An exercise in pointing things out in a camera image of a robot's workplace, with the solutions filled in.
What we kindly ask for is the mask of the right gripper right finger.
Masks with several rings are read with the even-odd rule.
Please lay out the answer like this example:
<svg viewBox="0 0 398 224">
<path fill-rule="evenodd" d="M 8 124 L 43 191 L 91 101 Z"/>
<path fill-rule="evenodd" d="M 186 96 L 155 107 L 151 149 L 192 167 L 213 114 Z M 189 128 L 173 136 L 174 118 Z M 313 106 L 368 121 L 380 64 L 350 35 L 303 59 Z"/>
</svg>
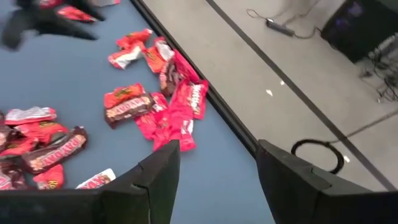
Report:
<svg viewBox="0 0 398 224">
<path fill-rule="evenodd" d="M 314 166 L 287 151 L 258 140 L 259 180 L 278 224 L 311 224 L 320 191 L 331 184 L 313 173 Z"/>
</svg>

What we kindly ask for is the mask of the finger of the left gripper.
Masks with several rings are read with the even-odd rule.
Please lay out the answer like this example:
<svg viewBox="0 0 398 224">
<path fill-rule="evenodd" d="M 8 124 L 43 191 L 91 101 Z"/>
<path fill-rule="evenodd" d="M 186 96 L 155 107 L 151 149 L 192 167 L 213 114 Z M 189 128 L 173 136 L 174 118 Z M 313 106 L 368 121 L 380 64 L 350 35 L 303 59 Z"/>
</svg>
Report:
<svg viewBox="0 0 398 224">
<path fill-rule="evenodd" d="M 40 35 L 63 35 L 85 40 L 97 39 L 97 36 L 95 36 L 91 32 L 88 32 L 68 21 L 39 22 L 35 25 L 35 29 L 39 32 Z"/>
<path fill-rule="evenodd" d="M 100 21 L 105 20 L 105 17 L 95 9 L 89 0 L 64 0 L 64 3 L 83 11 L 95 19 Z"/>
</svg>

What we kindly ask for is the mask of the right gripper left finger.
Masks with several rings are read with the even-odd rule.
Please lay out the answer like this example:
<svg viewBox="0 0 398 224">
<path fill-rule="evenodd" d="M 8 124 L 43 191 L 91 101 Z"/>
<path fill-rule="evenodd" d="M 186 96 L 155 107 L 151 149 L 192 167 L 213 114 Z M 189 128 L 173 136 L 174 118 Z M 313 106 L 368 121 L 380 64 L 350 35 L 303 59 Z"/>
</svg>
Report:
<svg viewBox="0 0 398 224">
<path fill-rule="evenodd" d="M 170 223 L 180 177 L 180 144 L 172 140 L 102 186 L 100 223 Z"/>
</svg>

